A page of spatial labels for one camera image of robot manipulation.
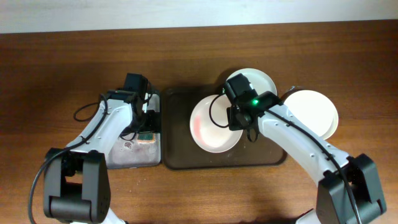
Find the green orange sponge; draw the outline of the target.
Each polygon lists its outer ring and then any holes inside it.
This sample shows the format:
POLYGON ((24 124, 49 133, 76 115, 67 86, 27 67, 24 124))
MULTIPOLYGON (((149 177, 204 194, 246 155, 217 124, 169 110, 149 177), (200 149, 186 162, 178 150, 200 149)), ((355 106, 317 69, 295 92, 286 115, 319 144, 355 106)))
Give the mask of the green orange sponge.
POLYGON ((140 133, 137 136, 137 142, 149 143, 155 141, 154 133, 140 133))

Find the pink white plate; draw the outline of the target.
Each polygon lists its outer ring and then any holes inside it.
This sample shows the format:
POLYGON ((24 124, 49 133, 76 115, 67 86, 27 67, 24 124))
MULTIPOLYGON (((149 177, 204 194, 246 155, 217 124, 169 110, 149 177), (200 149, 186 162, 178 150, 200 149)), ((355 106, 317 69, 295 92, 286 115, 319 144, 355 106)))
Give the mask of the pink white plate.
POLYGON ((220 126, 228 124, 226 109, 231 106, 226 95, 213 101, 218 95, 210 95, 200 100, 190 115, 190 133, 194 142, 204 151, 222 153, 230 150, 241 139, 243 130, 231 131, 229 128, 220 128, 210 119, 211 117, 220 126))

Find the white front plate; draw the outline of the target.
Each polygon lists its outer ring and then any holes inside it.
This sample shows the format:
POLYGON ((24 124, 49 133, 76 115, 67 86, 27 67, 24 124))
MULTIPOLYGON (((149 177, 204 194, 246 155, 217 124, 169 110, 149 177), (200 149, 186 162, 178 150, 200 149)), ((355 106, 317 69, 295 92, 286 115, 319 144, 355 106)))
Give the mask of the white front plate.
POLYGON ((338 127, 338 112, 333 102, 317 91, 298 90, 288 94, 284 104, 306 127, 326 140, 338 127))

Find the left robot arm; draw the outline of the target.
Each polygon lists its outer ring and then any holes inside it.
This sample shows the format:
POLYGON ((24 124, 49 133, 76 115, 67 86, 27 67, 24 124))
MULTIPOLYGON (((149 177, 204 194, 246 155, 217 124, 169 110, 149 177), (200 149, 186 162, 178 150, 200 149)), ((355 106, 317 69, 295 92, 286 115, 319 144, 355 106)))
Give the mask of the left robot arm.
POLYGON ((100 95, 86 128, 63 149, 51 148, 44 174, 44 215, 62 223, 124 223, 111 209, 108 169, 144 166, 129 143, 160 162, 160 96, 110 90, 100 95))

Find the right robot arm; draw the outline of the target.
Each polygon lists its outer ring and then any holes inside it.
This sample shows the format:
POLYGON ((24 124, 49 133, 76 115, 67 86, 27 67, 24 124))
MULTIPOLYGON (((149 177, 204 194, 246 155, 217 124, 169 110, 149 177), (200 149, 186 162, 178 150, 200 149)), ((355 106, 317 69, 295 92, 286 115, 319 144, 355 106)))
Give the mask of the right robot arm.
POLYGON ((291 223, 371 223, 383 215, 386 201, 379 172, 365 154, 350 156, 301 123, 278 96, 258 94, 248 78, 228 78, 223 91, 232 131, 254 131, 278 144, 317 186, 316 207, 291 223))

